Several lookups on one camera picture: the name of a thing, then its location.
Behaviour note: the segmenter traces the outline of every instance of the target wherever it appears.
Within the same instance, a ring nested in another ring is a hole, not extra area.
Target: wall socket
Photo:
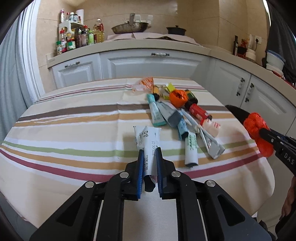
[[[258,39],[258,44],[262,43],[262,38],[259,36],[255,36],[255,44],[256,44],[256,39]]]

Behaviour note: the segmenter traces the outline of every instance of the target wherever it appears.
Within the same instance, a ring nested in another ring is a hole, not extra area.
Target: white cabinet door
[[[209,84],[204,86],[223,105],[240,107],[251,74],[221,60],[216,60]]]
[[[274,88],[255,76],[251,77],[241,108],[250,113],[259,113],[271,129],[284,135],[296,117],[296,108]]]
[[[100,55],[72,59],[52,67],[57,88],[101,80]]]
[[[190,78],[203,55],[161,49],[116,50],[100,54],[103,79],[124,77]]]

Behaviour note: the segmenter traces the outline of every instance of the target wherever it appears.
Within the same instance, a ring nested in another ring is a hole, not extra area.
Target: gray curtain
[[[0,143],[32,100],[25,82],[15,20],[0,45]]]

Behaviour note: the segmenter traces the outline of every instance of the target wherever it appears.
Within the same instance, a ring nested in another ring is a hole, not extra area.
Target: blue toothpaste tube
[[[179,135],[180,140],[185,140],[185,138],[188,137],[188,128],[187,128],[186,122],[183,118],[182,112],[179,111],[179,113],[182,115],[182,118],[181,118],[179,124],[177,125],[178,135]]]
[[[158,127],[158,126],[166,125],[166,122],[165,122],[163,116],[161,115],[159,109],[156,106],[154,95],[147,94],[147,99],[148,99],[149,108],[150,108],[150,112],[151,112],[151,116],[152,116],[153,126]]]

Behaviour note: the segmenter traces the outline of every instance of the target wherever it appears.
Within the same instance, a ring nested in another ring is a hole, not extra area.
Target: orange snack wrapper
[[[176,108],[181,108],[187,101],[188,96],[184,90],[174,90],[169,95],[170,102]]]
[[[154,80],[153,77],[147,77],[139,80],[132,85],[133,91],[153,91],[154,89]]]

